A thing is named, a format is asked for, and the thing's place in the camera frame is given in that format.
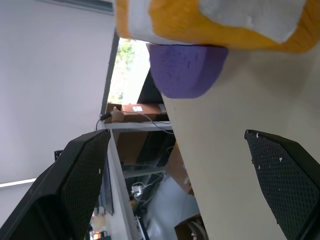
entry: purple sponge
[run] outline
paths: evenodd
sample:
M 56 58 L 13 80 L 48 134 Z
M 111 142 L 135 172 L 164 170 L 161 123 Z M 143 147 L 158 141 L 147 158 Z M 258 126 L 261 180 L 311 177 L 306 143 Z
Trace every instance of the purple sponge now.
M 150 45 L 150 70 L 161 93 L 171 99 L 203 95 L 219 77 L 228 49 L 218 46 Z

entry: green foliage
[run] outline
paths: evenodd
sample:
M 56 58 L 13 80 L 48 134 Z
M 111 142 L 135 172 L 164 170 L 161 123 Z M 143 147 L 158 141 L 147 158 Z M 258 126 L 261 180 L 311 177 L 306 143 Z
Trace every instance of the green foliage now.
M 124 93 L 122 92 L 119 96 L 118 96 L 118 99 L 119 100 L 122 100 L 124 98 Z
M 119 40 L 119 47 L 116 52 L 116 60 L 115 64 L 120 64 L 121 67 L 124 67 L 126 70 L 129 70 L 130 64 L 134 59 L 134 48 L 133 41 L 131 39 L 123 39 Z

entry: black cable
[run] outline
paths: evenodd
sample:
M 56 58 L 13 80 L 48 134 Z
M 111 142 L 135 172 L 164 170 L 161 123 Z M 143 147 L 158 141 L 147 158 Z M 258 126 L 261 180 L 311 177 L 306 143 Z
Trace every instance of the black cable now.
M 103 121 L 103 120 L 106 120 L 108 118 L 110 118 L 112 116 L 111 112 L 108 112 L 106 114 L 103 114 L 100 116 L 100 120 Z
M 100 122 L 101 120 L 99 119 L 96 124 L 95 124 L 95 130 L 98 131 L 98 123 Z

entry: cardboard box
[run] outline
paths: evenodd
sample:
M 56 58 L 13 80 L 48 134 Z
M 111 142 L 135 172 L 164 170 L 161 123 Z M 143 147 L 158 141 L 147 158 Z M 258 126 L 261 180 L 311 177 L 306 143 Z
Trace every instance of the cardboard box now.
M 147 115 L 151 120 L 167 121 L 168 116 L 163 104 L 112 104 L 108 103 L 107 112 L 114 111 L 112 118 L 106 119 L 106 123 L 110 122 L 149 122 Z M 120 162 L 123 164 L 135 164 L 138 156 L 147 139 L 148 132 L 122 132 L 114 134 L 116 147 Z
M 165 170 L 187 194 L 194 195 L 187 170 L 184 166 L 184 160 L 176 143 Z
M 202 231 L 196 227 L 193 224 L 190 224 L 190 222 L 196 222 L 198 225 L 201 226 Z M 206 228 L 204 227 L 204 222 L 202 220 L 202 217 L 200 213 L 197 213 L 186 220 L 180 222 L 177 226 L 174 227 L 176 236 L 178 240 L 193 240 L 194 237 L 192 236 L 193 231 L 190 229 L 189 226 L 193 226 L 194 233 L 196 235 L 197 240 L 207 240 L 208 235 L 206 232 Z

